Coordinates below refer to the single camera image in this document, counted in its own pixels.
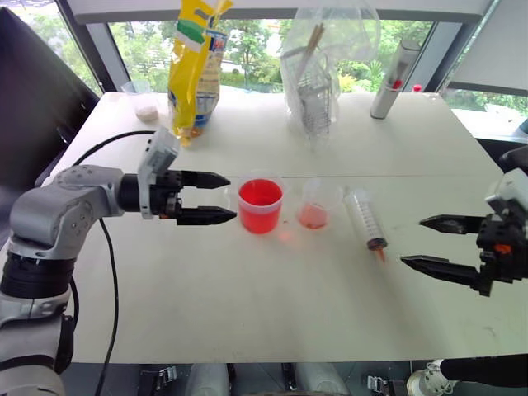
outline table surface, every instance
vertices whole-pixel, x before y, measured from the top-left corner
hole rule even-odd
[[[424,253],[466,265],[479,262],[474,237],[418,225],[436,214],[488,213],[483,197],[500,177],[441,99],[403,95],[390,118],[378,122],[368,116],[371,95],[344,95],[345,130],[331,142],[332,155],[314,157],[286,130],[281,96],[244,98],[223,97],[208,130],[181,151],[176,165],[222,173],[234,185],[255,167],[286,176],[279,226],[257,236],[238,220],[177,227],[138,214],[108,219],[120,284],[113,362],[389,361],[526,352],[526,284],[496,283],[488,299],[398,259]],[[261,107],[265,103],[269,108]],[[247,127],[229,127],[231,119]],[[425,120],[430,127],[418,127]],[[122,95],[106,94],[55,171],[113,134],[147,126],[134,118]],[[88,163],[123,164],[134,172],[144,141],[115,142]],[[373,147],[378,150],[370,156],[377,160],[369,167],[365,161]],[[370,192],[389,240],[385,264],[362,245],[342,205],[325,229],[299,225],[295,211],[302,185],[314,175],[327,176],[335,188]],[[182,198],[187,206],[235,209],[234,191],[189,188]],[[75,277],[81,315],[73,359],[102,361],[113,304],[108,251],[97,226],[88,234]]]

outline plastic cup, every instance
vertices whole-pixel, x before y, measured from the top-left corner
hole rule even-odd
[[[121,86],[121,89],[127,94],[134,112],[140,120],[149,122],[158,118],[156,98],[152,95],[148,81],[128,81]]]
[[[327,225],[330,213],[341,201],[341,188],[330,186],[321,178],[309,179],[303,186],[297,220],[307,229],[321,229]]]
[[[250,233],[269,233],[279,222],[284,183],[265,172],[241,177],[238,185],[238,217]]]

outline black cable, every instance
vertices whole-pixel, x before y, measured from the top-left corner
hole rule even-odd
[[[94,154],[98,150],[105,147],[107,144],[115,142],[116,140],[119,140],[119,139],[127,138],[129,136],[135,136],[138,134],[154,134],[154,131],[153,130],[138,130],[135,132],[126,132],[124,134],[118,134],[116,136],[113,136],[99,144],[96,144],[92,148],[90,148],[77,161],[75,161],[75,163],[73,163],[73,166],[79,165],[82,161],[90,157],[92,154]],[[103,363],[101,373],[99,374],[99,381],[97,382],[97,388],[95,392],[96,396],[101,395],[102,387],[105,383],[106,371],[108,370],[108,363],[110,362],[110,357],[114,349],[114,343],[116,342],[117,323],[119,320],[119,291],[117,287],[117,270],[116,270],[116,258],[114,256],[114,246],[112,244],[110,234],[108,233],[108,229],[106,228],[106,225],[103,219],[99,219],[99,224],[101,225],[102,232],[105,234],[106,242],[108,244],[108,250],[110,251],[110,264],[111,264],[111,269],[112,269],[112,278],[114,281],[114,323],[112,327],[110,344],[108,345],[108,350],[106,351],[105,361]],[[79,312],[79,301],[78,301],[79,298],[78,298],[77,286],[75,285],[73,278],[70,282],[70,285],[72,288],[72,295],[73,295],[73,309],[74,309],[73,320],[74,320],[75,325],[77,325],[78,312]]]
[[[116,258],[114,257],[114,246],[112,245],[112,240],[108,229],[106,228],[105,222],[103,219],[99,219],[99,224],[101,225],[102,232],[105,233],[106,241],[108,242],[108,250],[110,251],[110,264],[112,267],[112,277],[114,279],[114,325],[112,327],[112,335],[110,338],[110,344],[108,345],[108,351],[106,351],[105,362],[102,365],[101,373],[99,374],[99,382],[97,383],[96,396],[101,395],[102,386],[105,383],[106,370],[108,369],[108,363],[110,362],[110,356],[112,350],[114,349],[114,343],[116,342],[117,335],[117,321],[119,320],[119,291],[117,289],[117,270],[116,270]]]
[[[75,280],[69,280],[69,287],[72,289],[73,296],[73,330],[77,328],[77,321],[79,319],[79,293],[77,291],[77,285],[75,285]]]
[[[117,134],[116,136],[112,136],[111,138],[100,142],[99,144],[96,144],[92,148],[90,148],[88,151],[85,152],[77,161],[73,163],[73,166],[78,165],[82,161],[84,161],[86,158],[90,157],[92,154],[94,154],[96,151],[99,151],[103,147],[105,147],[107,144],[115,142],[116,140],[127,138],[129,136],[135,136],[137,134],[154,134],[153,130],[136,130],[135,132],[126,132],[124,134]]]

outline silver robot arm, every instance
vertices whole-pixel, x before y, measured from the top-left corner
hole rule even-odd
[[[13,206],[0,283],[1,395],[64,395],[59,373],[73,355],[73,320],[64,314],[69,282],[95,222],[126,211],[179,225],[219,224],[236,216],[214,206],[182,207],[178,193],[184,186],[211,189],[229,181],[208,172],[168,171],[176,154],[164,147],[167,139],[167,131],[159,130],[149,141],[138,175],[71,167]]]

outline snack bag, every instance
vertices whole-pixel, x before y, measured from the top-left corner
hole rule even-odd
[[[183,146],[191,143],[195,121],[198,120],[196,127],[201,130],[218,103],[219,66],[227,36],[214,27],[231,5],[230,0],[181,2],[169,70],[168,99],[172,132],[181,138]]]

